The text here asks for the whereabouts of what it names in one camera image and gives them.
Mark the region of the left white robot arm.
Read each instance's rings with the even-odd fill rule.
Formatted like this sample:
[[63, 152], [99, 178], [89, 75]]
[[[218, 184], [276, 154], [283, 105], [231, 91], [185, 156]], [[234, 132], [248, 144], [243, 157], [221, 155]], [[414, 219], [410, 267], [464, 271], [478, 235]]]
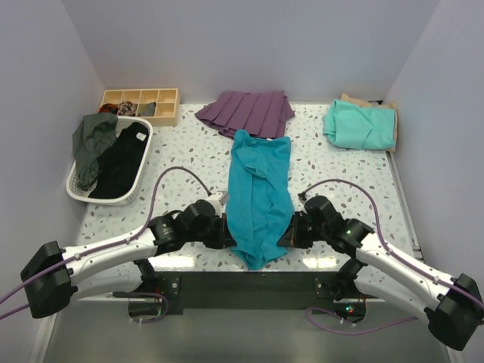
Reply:
[[118, 265], [178, 251], [191, 242], [211, 249], [233, 246], [223, 206], [208, 197], [118, 238], [76, 247], [61, 248], [55, 241], [42, 245], [20, 273], [31, 315], [45, 318], [61, 311], [80, 295], [83, 281]]

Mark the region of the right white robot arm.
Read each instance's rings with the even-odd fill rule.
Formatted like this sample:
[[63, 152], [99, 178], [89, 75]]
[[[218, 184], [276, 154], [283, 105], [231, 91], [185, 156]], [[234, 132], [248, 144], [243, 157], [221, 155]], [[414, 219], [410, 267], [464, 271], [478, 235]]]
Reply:
[[483, 323], [483, 300], [470, 276], [454, 277], [424, 264], [388, 244], [364, 222], [343, 218], [322, 196], [307, 200], [293, 214], [278, 246], [308, 249], [316, 241], [349, 257], [328, 284], [336, 300], [359, 292], [392, 303], [457, 351]]

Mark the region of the teal t shirt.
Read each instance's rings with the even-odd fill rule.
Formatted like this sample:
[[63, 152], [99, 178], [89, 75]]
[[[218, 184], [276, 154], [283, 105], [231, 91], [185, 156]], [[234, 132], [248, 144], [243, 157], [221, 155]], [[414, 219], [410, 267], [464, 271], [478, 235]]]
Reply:
[[236, 131], [231, 149], [226, 219], [232, 251], [249, 270], [287, 253], [279, 247], [294, 213], [288, 191], [291, 140], [266, 140]]

